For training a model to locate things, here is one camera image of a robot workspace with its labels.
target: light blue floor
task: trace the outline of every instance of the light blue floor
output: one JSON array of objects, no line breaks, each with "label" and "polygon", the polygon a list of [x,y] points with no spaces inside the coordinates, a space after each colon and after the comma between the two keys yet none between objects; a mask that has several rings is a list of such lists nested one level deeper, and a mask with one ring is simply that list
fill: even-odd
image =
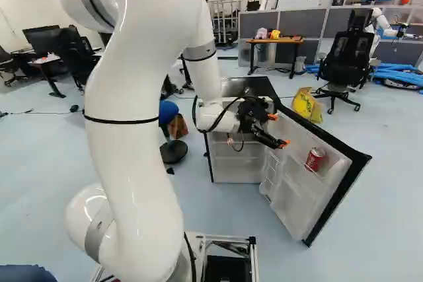
[{"label": "light blue floor", "polygon": [[[220,64],[223,76],[248,71],[237,61]],[[299,87],[323,85],[311,75],[291,81],[276,71],[258,74],[268,75],[281,97],[293,96]],[[183,83],[177,71],[171,77],[179,86]],[[83,104],[70,79],[58,86],[66,99],[49,97],[47,83],[41,82],[0,94],[0,110],[66,112],[72,104]],[[373,160],[308,250],[291,240],[257,186],[210,183],[203,139],[190,119],[192,100],[172,97],[190,130],[184,138],[189,154],[172,177],[186,229],[257,235],[263,282],[420,282],[423,96],[370,83],[353,99],[362,103],[359,113],[337,102],[322,127]],[[282,101],[289,106],[291,99]],[[79,114],[0,120],[0,264],[44,265],[65,282],[91,278],[95,263],[63,229],[68,201],[96,181],[83,125]]]}]

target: yellow bag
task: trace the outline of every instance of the yellow bag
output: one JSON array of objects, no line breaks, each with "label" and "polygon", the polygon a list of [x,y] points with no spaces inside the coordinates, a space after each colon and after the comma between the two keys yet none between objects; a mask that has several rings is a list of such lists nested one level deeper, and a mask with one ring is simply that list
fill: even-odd
[{"label": "yellow bag", "polygon": [[311,87],[303,87],[297,91],[292,101],[292,109],[311,122],[321,123],[323,122],[322,104],[311,95],[311,89]]},{"label": "yellow bag", "polygon": [[277,39],[279,39],[279,35],[280,35],[279,30],[273,30],[272,33],[270,34],[270,38],[272,40],[277,40]]}]

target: chair base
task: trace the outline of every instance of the chair base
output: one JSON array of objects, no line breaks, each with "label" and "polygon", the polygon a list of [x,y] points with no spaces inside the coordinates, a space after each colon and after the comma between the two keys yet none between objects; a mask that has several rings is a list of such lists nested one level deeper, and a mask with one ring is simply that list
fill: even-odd
[{"label": "chair base", "polygon": [[160,147],[161,158],[165,164],[176,164],[187,154],[188,146],[181,140],[173,140]]},{"label": "chair base", "polygon": [[5,81],[5,86],[6,87],[12,87],[12,84],[14,82],[21,81],[21,80],[27,80],[27,79],[28,79],[28,77],[26,77],[26,76],[20,76],[20,75],[13,74],[13,77],[11,79],[9,79],[8,81]]},{"label": "chair base", "polygon": [[314,96],[314,98],[330,97],[330,109],[328,110],[328,114],[330,114],[330,115],[335,110],[335,99],[336,98],[339,98],[339,99],[345,101],[347,104],[354,105],[355,106],[354,111],[356,111],[356,112],[359,112],[360,108],[362,107],[361,104],[358,104],[357,102],[353,102],[352,100],[348,99],[348,95],[349,95],[348,92],[334,92],[334,91],[331,91],[331,90],[325,90],[325,89],[321,89],[321,88],[316,91],[317,94],[320,93],[320,92],[322,92],[322,94],[316,95],[316,96]]}]

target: wire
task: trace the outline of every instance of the wire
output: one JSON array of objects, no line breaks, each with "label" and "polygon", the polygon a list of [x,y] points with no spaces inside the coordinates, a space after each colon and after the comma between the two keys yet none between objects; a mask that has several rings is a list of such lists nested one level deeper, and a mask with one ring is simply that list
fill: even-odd
[{"label": "wire", "polygon": [[34,112],[34,109],[31,108],[25,112],[0,112],[0,118],[14,115],[69,115],[73,113],[75,112]]},{"label": "wire", "polygon": [[[198,129],[197,130],[201,133],[209,133],[212,132],[220,123],[220,121],[223,119],[224,115],[226,114],[226,112],[228,111],[228,109],[234,105],[234,103],[236,103],[238,100],[240,99],[248,99],[248,98],[253,98],[256,100],[262,100],[259,97],[255,97],[255,96],[239,96],[236,97],[234,100],[232,100],[223,110],[222,112],[218,115],[218,117],[216,118],[216,120],[213,122],[213,124],[211,125],[211,127],[207,130],[202,130],[202,129]],[[198,100],[198,95],[195,96],[194,101],[192,103],[192,121],[194,122],[194,125],[197,127],[197,119],[196,119],[196,106],[197,106],[197,100]]]},{"label": "wire", "polygon": [[232,136],[227,133],[227,138],[228,140],[231,139],[231,148],[235,151],[235,152],[241,152],[244,149],[244,144],[245,144],[245,140],[244,140],[244,133],[241,131],[241,137],[243,138],[242,143],[241,143],[241,148],[237,149],[233,146],[233,139]]},{"label": "wire", "polygon": [[190,242],[188,241],[188,237],[186,236],[186,232],[184,232],[184,238],[185,238],[185,241],[186,241],[186,246],[188,247],[188,252],[190,254],[192,282],[197,282],[196,258],[194,256],[193,251],[192,251]]},{"label": "wire", "polygon": [[108,277],[105,277],[103,280],[100,280],[99,282],[106,282],[108,280],[111,280],[114,278],[114,275],[109,275]]},{"label": "wire", "polygon": [[177,95],[175,95],[175,94],[172,94],[171,96],[174,96],[174,97],[176,97],[177,99],[194,99],[195,97],[179,97],[179,96],[177,96]]},{"label": "wire", "polygon": [[314,92],[311,92],[311,94],[317,94],[317,92],[319,91],[319,89],[322,89],[326,86],[328,86],[329,82],[327,82],[326,84],[324,84],[322,87],[316,88]]}]

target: person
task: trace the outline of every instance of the person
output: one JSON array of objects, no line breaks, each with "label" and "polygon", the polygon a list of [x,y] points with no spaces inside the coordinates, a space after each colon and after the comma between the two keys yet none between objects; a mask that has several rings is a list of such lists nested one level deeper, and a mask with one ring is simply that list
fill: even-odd
[{"label": "person", "polygon": [[58,282],[38,265],[0,265],[0,282]]}]

